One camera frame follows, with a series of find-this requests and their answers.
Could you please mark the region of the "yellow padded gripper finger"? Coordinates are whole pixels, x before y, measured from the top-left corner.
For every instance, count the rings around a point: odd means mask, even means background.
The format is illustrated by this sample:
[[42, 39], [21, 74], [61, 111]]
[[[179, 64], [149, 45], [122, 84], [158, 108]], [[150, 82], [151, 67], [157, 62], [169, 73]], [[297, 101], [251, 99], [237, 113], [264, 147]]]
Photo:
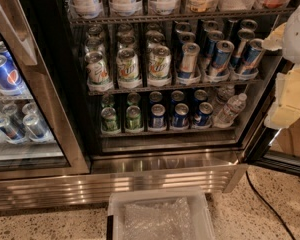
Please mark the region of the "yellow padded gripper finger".
[[262, 47], [268, 51], [281, 50], [283, 47], [283, 36], [286, 24], [282, 23], [276, 27], [262, 42]]
[[264, 125], [271, 129], [289, 128], [300, 118], [300, 65], [286, 74], [278, 73], [275, 82], [275, 101]]

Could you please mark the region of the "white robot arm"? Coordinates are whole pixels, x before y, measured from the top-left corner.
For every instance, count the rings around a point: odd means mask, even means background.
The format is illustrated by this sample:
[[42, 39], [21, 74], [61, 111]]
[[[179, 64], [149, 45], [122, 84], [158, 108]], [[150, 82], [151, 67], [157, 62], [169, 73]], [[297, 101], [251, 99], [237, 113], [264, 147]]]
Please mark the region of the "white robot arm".
[[281, 50], [283, 58], [294, 64], [286, 74], [277, 74], [275, 102], [264, 122], [271, 129], [289, 128], [300, 118], [300, 5], [286, 23], [270, 33], [262, 47]]

